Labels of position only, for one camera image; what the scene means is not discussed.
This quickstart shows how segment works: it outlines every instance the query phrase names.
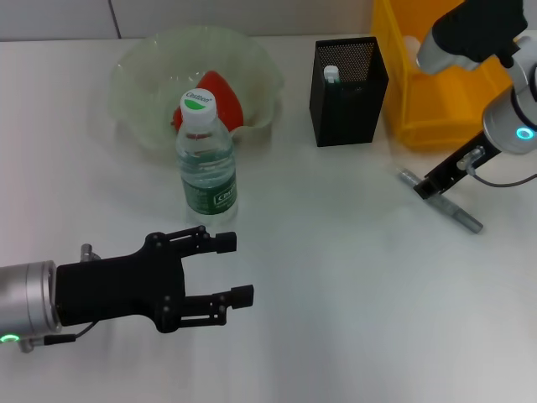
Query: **bottle cap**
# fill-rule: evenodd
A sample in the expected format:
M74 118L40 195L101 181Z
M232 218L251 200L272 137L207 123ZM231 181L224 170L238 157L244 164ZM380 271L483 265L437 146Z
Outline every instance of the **bottle cap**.
M180 105L183 122L189 126L206 126L217 116L215 96L201 88L183 95Z

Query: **blue indicator light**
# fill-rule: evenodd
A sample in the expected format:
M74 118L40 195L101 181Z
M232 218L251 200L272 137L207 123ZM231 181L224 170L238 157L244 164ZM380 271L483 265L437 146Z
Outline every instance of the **blue indicator light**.
M535 137L535 133L528 128L520 128L517 130L517 137L522 140L531 140Z

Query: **green indicator light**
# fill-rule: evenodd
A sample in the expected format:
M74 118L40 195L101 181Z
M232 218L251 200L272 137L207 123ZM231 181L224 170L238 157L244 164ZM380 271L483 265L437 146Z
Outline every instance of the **green indicator light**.
M14 334L6 334L0 338L0 343L17 342L18 340L20 340L19 336L15 336Z

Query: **red object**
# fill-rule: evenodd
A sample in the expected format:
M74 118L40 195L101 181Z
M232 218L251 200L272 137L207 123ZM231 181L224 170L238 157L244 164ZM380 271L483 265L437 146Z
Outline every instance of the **red object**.
M215 96L218 117L227 127L227 130L231 132L244 125L241 103L238 101L235 92L227 84L227 81L224 80L224 77L220 76L216 71L208 71L201 79L197 88L210 91ZM178 107L174 113L175 129L179 130L182 123L183 116L180 107Z

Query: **bottle label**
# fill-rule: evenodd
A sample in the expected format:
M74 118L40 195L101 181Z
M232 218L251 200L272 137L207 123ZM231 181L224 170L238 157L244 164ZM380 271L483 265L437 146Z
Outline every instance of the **bottle label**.
M186 202L192 210L214 216L229 210L237 200L235 174L220 186L203 188L183 181Z

